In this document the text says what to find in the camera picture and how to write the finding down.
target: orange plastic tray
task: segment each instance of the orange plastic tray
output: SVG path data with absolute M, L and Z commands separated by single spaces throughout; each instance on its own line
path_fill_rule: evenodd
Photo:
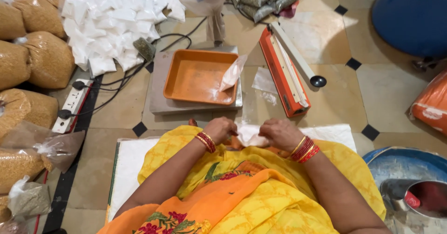
M 163 95 L 166 99 L 230 105 L 236 85 L 219 92 L 225 71 L 238 58 L 235 53 L 180 49 L 174 52 Z

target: woman's left arm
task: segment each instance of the woman's left arm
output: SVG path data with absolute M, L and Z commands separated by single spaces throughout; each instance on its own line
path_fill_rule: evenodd
M 230 134 L 237 132 L 237 126 L 232 120 L 221 117 L 210 121 L 203 132 L 219 145 L 228 139 Z M 189 171 L 206 151 L 207 147 L 200 140 L 191 140 L 144 180 L 116 212 L 114 219 L 128 209 L 145 204 L 161 204 L 174 197 Z

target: orange sack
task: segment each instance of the orange sack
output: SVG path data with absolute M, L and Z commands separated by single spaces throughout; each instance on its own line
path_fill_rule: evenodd
M 447 135 L 447 70 L 438 74 L 414 101 L 410 117 Z

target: power strip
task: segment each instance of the power strip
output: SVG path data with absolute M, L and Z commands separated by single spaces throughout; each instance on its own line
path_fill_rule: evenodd
M 76 81 L 81 81 L 88 87 L 91 87 L 93 84 L 93 81 L 91 80 L 77 79 Z M 72 114 L 79 113 L 82 105 L 84 104 L 88 92 L 90 92 L 90 88 L 83 88 L 81 90 L 77 90 L 74 87 L 71 88 L 70 94 L 65 100 L 62 109 L 67 109 Z M 71 132 L 75 126 L 77 118 L 78 117 L 69 117 L 68 119 L 62 119 L 58 117 L 56 119 L 56 123 L 54 124 L 52 131 L 60 134 Z

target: woman's left hand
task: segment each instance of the woman's left hand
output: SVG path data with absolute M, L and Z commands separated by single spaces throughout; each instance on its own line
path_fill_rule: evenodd
M 230 135 L 237 135 L 237 125 L 227 117 L 212 119 L 203 132 L 213 139 L 217 145 L 222 144 Z

